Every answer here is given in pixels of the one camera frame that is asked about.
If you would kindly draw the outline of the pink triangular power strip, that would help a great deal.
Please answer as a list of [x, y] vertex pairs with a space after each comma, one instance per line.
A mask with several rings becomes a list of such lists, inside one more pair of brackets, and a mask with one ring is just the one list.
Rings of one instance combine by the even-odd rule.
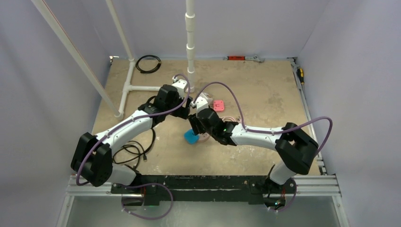
[[213, 101], [213, 109], [216, 112], [222, 112], [225, 110], [225, 104], [223, 100], [214, 100]]

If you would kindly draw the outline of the blue square adapter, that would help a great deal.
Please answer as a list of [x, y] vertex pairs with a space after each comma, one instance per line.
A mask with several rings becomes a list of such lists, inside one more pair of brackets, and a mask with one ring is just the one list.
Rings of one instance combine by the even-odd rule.
[[195, 135], [193, 129], [190, 129], [187, 132], [185, 132], [183, 137], [189, 144], [195, 144], [199, 140], [199, 135]]

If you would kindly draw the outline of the pink round socket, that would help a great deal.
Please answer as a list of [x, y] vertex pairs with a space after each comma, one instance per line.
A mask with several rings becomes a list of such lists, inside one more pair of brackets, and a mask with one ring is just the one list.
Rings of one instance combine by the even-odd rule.
[[208, 133], [201, 133], [201, 134], [198, 134], [198, 136], [199, 136], [199, 138], [198, 138], [197, 142], [206, 142], [210, 138], [210, 135]]

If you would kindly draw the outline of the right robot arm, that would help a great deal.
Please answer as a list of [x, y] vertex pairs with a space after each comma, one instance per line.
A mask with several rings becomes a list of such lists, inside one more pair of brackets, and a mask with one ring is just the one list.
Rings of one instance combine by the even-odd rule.
[[291, 122], [281, 128], [247, 127], [239, 122], [223, 121], [211, 108], [189, 115], [188, 120], [194, 134], [207, 133], [222, 145], [247, 145], [276, 151], [281, 161], [265, 180], [270, 192], [278, 192], [295, 175], [309, 174], [318, 150], [317, 142]]

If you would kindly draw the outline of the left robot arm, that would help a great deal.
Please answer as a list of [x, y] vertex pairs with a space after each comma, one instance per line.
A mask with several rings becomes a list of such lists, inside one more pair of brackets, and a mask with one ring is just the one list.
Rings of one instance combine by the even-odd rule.
[[128, 166], [113, 162], [113, 155], [123, 145], [143, 132], [153, 129], [171, 115], [187, 119], [192, 99], [185, 92], [187, 82], [180, 79], [163, 85], [153, 102], [147, 102], [120, 124], [96, 135], [80, 136], [70, 167], [95, 187], [106, 182], [122, 184], [128, 193], [140, 190], [141, 180]]

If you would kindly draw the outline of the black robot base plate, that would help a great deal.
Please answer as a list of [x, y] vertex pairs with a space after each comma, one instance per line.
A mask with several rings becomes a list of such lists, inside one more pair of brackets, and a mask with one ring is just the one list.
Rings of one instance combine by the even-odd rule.
[[293, 179], [276, 184], [265, 175], [141, 175], [129, 187], [112, 185], [112, 194], [144, 196], [146, 206], [161, 201], [246, 202], [284, 206], [296, 192]]

